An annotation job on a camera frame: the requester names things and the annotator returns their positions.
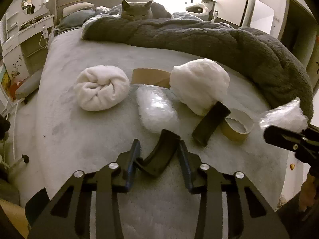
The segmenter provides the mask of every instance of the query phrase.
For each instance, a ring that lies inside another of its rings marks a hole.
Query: cardboard strip
[[[243,111],[230,109],[231,113],[221,123],[222,133],[232,141],[244,141],[254,126],[254,121]]]
[[[136,68],[133,70],[131,84],[156,85],[170,89],[170,76],[170,72],[160,69]]]

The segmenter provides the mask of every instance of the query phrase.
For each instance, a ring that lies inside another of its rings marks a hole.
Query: cat's body
[[[121,18],[129,21],[145,19],[171,18],[172,15],[164,8],[163,5],[155,3],[152,0],[144,2],[127,2],[122,1]]]

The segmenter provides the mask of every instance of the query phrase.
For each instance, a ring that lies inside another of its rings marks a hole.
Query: bubble wrap
[[[136,98],[141,122],[146,129],[153,133],[160,133],[162,129],[177,132],[177,112],[161,88],[141,85]]]
[[[279,106],[275,109],[267,111],[259,121],[262,130],[270,125],[285,128],[297,133],[308,127],[308,118],[303,114],[300,108],[300,99]]]

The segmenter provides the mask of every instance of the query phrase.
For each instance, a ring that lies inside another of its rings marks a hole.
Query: crumpled white cloth
[[[194,113],[204,116],[227,94],[229,75],[216,62],[204,58],[174,66],[170,82],[172,92]]]
[[[130,81],[115,66],[94,66],[77,77],[74,91],[80,107],[86,111],[102,111],[118,104],[128,95]]]

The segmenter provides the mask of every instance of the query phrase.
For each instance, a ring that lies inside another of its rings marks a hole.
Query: metal bolt
[[[199,167],[202,170],[208,170],[209,169],[209,165],[208,164],[201,164]]]
[[[108,165],[108,167],[110,168],[110,169],[117,169],[118,167],[119,167],[119,165],[118,165],[118,163],[110,163],[109,165]]]
[[[236,172],[235,176],[236,176],[238,179],[242,179],[243,177],[245,177],[245,175],[244,175],[242,172]]]
[[[75,173],[73,173],[74,177],[76,177],[76,178],[82,177],[83,174],[84,174],[84,172],[82,172],[82,171],[76,171]]]

